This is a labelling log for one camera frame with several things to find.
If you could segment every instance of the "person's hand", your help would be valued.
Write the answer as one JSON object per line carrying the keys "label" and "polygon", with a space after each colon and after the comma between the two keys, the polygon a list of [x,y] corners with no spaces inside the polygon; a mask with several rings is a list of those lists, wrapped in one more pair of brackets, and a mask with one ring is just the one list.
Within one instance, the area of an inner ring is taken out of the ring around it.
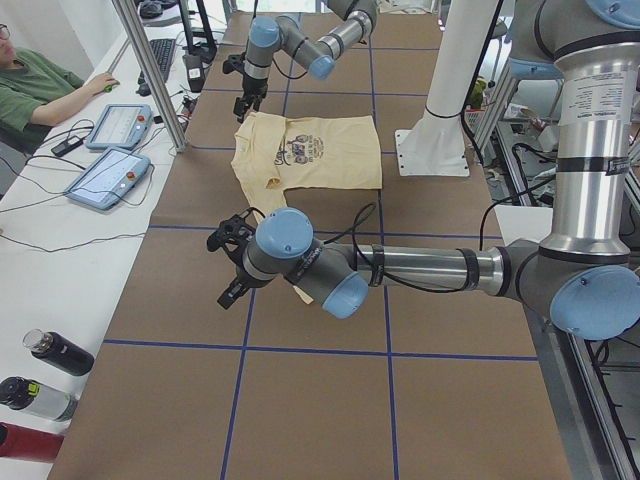
{"label": "person's hand", "polygon": [[106,91],[107,87],[112,87],[118,83],[120,82],[113,78],[113,75],[105,72],[93,77],[83,85],[83,88],[86,88],[92,95],[98,95],[99,93]]}

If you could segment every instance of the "brown tiled surface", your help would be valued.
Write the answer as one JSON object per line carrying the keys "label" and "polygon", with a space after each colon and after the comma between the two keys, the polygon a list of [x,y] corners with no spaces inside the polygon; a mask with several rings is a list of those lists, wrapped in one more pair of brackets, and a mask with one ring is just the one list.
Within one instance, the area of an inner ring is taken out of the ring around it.
{"label": "brown tiled surface", "polygon": [[[234,16],[225,38],[244,45],[249,18]],[[314,39],[339,23],[302,18]],[[263,111],[372,114],[385,152],[380,192],[286,193],[320,238],[374,202],[358,228],[361,243],[477,248],[490,203],[482,169],[470,164],[468,178],[401,177],[394,154],[395,130],[422,115],[437,55],[427,49],[440,38],[432,16],[384,15],[371,43],[347,52],[328,81],[272,71]],[[237,50],[221,48],[225,56]],[[371,289],[354,316],[337,320],[277,279],[229,310],[216,304],[234,266],[205,242],[220,220],[246,208],[230,166],[240,77],[222,76],[222,60],[51,480],[570,478],[514,302],[393,286]],[[493,215],[486,230],[486,244],[500,244]]]}

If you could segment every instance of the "green shirt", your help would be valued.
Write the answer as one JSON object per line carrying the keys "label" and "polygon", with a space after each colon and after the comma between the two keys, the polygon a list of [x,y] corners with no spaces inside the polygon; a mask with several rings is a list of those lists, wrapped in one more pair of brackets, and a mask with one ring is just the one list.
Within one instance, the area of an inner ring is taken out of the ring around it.
{"label": "green shirt", "polygon": [[25,150],[34,152],[51,128],[29,123],[33,111],[84,82],[37,52],[16,48],[16,54],[23,68],[0,69],[0,129]]}

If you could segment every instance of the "person's arm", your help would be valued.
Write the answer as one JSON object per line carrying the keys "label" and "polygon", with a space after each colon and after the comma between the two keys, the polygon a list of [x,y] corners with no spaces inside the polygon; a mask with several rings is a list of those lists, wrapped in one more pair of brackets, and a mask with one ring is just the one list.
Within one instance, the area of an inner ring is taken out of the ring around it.
{"label": "person's arm", "polygon": [[101,73],[73,92],[37,107],[31,114],[31,123],[54,127],[82,110],[95,96],[105,88],[117,84],[110,73]]}

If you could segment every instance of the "bottle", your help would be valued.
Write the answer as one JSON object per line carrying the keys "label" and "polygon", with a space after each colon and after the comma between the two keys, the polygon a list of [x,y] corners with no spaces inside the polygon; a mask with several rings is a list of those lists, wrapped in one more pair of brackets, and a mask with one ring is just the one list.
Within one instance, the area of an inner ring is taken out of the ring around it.
{"label": "bottle", "polygon": [[12,410],[64,422],[73,416],[78,400],[35,380],[9,377],[0,383],[0,404]]}
{"label": "bottle", "polygon": [[0,423],[0,457],[53,463],[64,437],[11,423]]}
{"label": "bottle", "polygon": [[56,332],[34,328],[27,332],[22,344],[35,358],[76,377],[85,375],[93,367],[93,355]]}

